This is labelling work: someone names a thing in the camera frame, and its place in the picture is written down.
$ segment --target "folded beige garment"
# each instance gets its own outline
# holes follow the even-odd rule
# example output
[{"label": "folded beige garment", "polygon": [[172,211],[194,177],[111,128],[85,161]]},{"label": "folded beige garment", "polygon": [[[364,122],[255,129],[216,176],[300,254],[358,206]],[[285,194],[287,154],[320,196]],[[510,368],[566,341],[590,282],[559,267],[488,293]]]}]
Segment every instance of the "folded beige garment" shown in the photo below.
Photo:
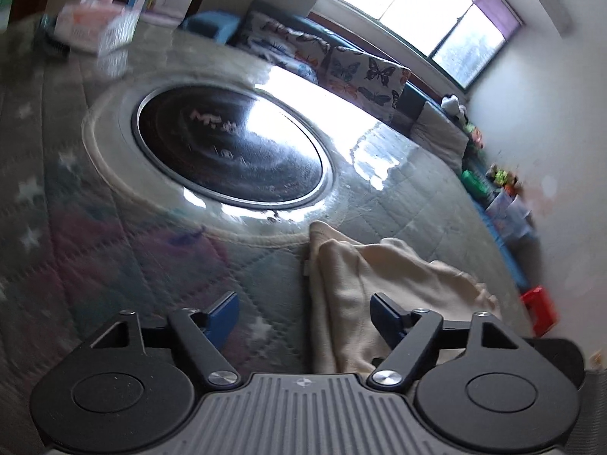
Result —
[{"label": "folded beige garment", "polygon": [[323,222],[310,226],[311,336],[314,371],[357,372],[366,378],[375,357],[390,349],[371,323],[369,302],[383,292],[405,310],[429,308],[446,320],[475,311],[499,316],[497,300],[471,276],[422,260],[404,241],[360,244]]}]

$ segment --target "silver bolt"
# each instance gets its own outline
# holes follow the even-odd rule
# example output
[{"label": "silver bolt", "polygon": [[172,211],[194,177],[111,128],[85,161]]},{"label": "silver bolt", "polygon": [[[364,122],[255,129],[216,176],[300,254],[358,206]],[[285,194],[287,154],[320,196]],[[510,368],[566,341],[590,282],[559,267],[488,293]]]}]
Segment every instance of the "silver bolt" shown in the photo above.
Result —
[{"label": "silver bolt", "polygon": [[235,384],[238,381],[238,375],[233,371],[213,371],[209,375],[209,382],[217,385]]},{"label": "silver bolt", "polygon": [[403,377],[396,371],[392,371],[391,369],[383,369],[373,373],[373,381],[386,386],[391,386],[403,381]]}]

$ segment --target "orange object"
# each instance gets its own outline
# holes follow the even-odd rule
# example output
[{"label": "orange object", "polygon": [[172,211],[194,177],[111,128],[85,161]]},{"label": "orange object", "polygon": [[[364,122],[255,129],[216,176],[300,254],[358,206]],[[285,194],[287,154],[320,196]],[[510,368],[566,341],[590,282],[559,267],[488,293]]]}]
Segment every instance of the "orange object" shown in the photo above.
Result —
[{"label": "orange object", "polygon": [[558,314],[548,291],[541,286],[528,290],[521,296],[533,322],[533,332],[541,337],[558,322]]}]

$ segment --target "gray pillow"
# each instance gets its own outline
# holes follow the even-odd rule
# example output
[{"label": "gray pillow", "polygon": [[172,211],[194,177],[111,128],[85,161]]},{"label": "gray pillow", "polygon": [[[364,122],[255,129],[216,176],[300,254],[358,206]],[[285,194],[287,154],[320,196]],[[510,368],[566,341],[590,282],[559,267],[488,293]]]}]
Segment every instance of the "gray pillow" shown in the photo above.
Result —
[{"label": "gray pillow", "polygon": [[411,127],[410,138],[420,147],[442,159],[457,176],[468,137],[426,101],[420,117]]}]

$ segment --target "blue butterfly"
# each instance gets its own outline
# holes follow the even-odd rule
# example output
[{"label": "blue butterfly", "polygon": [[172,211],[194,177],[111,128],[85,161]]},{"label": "blue butterfly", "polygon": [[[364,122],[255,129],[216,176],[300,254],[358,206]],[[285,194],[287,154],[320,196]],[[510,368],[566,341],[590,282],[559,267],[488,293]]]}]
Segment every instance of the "blue butterfly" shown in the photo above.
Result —
[{"label": "blue butterfly", "polygon": [[331,75],[337,78],[343,77],[345,82],[349,82],[354,78],[359,66],[360,62],[356,62],[344,68],[339,60],[333,59],[331,61]]},{"label": "blue butterfly", "polygon": [[369,58],[369,70],[366,72],[366,80],[373,80],[379,77],[381,84],[384,87],[388,87],[390,77],[396,71],[395,66],[386,66],[383,70],[379,69],[377,62],[373,58]]},{"label": "blue butterfly", "polygon": [[385,103],[387,103],[390,100],[390,96],[385,96],[383,94],[375,94],[373,92],[371,92],[369,89],[366,89],[364,87],[359,87],[358,91],[365,96],[368,100],[370,100],[371,102],[374,102],[375,104],[379,104],[380,106],[383,106]]}]

